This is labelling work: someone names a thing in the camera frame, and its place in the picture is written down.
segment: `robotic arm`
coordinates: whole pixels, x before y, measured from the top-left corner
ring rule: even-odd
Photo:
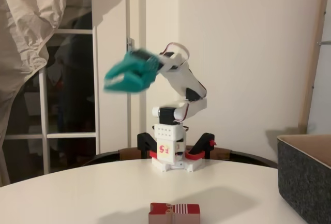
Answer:
[[[168,52],[171,45],[184,50],[186,57]],[[182,122],[207,107],[207,90],[189,69],[188,58],[188,50],[177,43],[170,43],[159,55],[144,50],[131,51],[105,78],[105,90],[132,93],[148,88],[160,73],[182,96],[179,101],[153,108],[153,116],[159,118],[159,124],[154,125],[156,141],[146,133],[138,135],[138,142],[148,143],[152,162],[162,171],[193,171],[201,164],[204,152],[214,148],[214,136],[205,133],[193,149],[186,152],[186,129]]]

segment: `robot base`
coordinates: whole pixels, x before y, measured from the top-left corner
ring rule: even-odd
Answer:
[[[156,158],[152,158],[152,165],[154,165],[160,171],[169,171],[170,169],[185,169],[189,172],[192,172],[199,168],[202,165],[202,162],[202,158],[198,160],[183,158],[181,161],[177,161],[175,165],[170,165]]]

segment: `gray fabric box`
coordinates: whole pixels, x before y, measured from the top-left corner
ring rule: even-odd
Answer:
[[[331,135],[278,137],[278,188],[309,224],[331,224]]]

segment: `round table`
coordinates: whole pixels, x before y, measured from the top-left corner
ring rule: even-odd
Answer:
[[[278,193],[277,170],[206,160],[195,172],[149,159],[81,167],[0,188],[3,224],[148,224],[151,202],[197,203],[201,224],[305,223]]]

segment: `curtain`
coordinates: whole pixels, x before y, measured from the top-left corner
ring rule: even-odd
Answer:
[[[48,60],[45,43],[59,27],[66,0],[0,0],[0,185],[9,184],[2,145],[13,100]]]

